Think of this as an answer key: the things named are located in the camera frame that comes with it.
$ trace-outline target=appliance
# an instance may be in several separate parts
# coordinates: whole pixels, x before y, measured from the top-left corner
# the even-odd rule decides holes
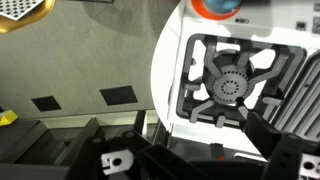
[[[320,1],[187,0],[181,21],[171,124],[239,127],[255,111],[320,139]]]

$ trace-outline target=burner cap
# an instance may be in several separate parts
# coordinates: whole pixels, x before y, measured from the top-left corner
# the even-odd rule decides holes
[[[249,90],[245,72],[237,70],[234,65],[226,69],[228,71],[222,71],[223,76],[220,79],[214,79],[211,85],[212,98],[223,104],[233,103],[238,97],[245,97]]]

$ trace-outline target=metal vent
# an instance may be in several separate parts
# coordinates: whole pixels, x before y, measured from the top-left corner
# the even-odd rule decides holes
[[[290,98],[283,102],[272,124],[305,139],[320,140],[320,51],[305,66]]]
[[[44,0],[0,0],[0,15],[19,20]]]

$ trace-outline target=beige wall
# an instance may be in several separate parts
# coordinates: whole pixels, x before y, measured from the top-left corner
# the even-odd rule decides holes
[[[179,0],[57,1],[41,21],[0,34],[0,106],[21,118],[152,109],[150,69]],[[107,106],[99,90],[132,85],[139,103]],[[53,95],[62,110],[40,112]]]

